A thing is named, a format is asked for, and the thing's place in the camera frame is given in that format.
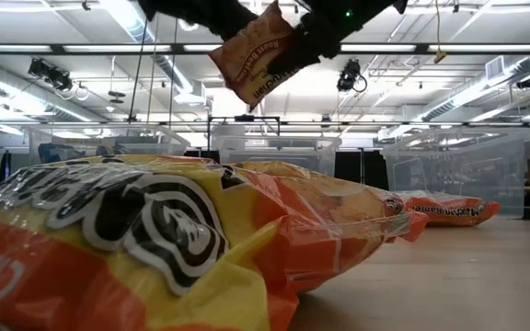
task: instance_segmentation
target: plastic storage container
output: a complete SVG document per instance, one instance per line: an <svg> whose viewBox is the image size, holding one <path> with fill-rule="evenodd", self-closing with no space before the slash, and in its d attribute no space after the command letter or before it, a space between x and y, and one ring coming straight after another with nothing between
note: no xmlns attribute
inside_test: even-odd
<svg viewBox="0 0 530 331"><path fill-rule="evenodd" d="M422 189L499 202L523 216L527 128L424 131L382 150L390 190Z"/></svg>
<svg viewBox="0 0 530 331"><path fill-rule="evenodd" d="M220 163L280 161L327 176L335 175L335 154L340 138L220 136L215 139Z"/></svg>
<svg viewBox="0 0 530 331"><path fill-rule="evenodd" d="M31 165L111 154L182 156L190 143L167 128L144 124L32 125Z"/></svg>

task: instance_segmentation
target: snack bag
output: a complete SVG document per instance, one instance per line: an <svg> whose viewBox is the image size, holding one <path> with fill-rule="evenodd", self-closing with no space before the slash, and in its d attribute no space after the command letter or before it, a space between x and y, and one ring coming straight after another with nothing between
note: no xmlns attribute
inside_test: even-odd
<svg viewBox="0 0 530 331"><path fill-rule="evenodd" d="M292 31L292 26L283 19L275 1L259 18L248 23L223 46L210 52L210 58L220 69L227 86L251 109L295 74L267 74L269 63L291 42Z"/></svg>
<svg viewBox="0 0 530 331"><path fill-rule="evenodd" d="M283 179L149 155L18 170L0 183L0 330L285 330L298 291L426 223L337 222Z"/></svg>
<svg viewBox="0 0 530 331"><path fill-rule="evenodd" d="M429 226L476 226L489 220L501 208L497 202L446 193L418 190L397 194L406 208L425 213Z"/></svg>

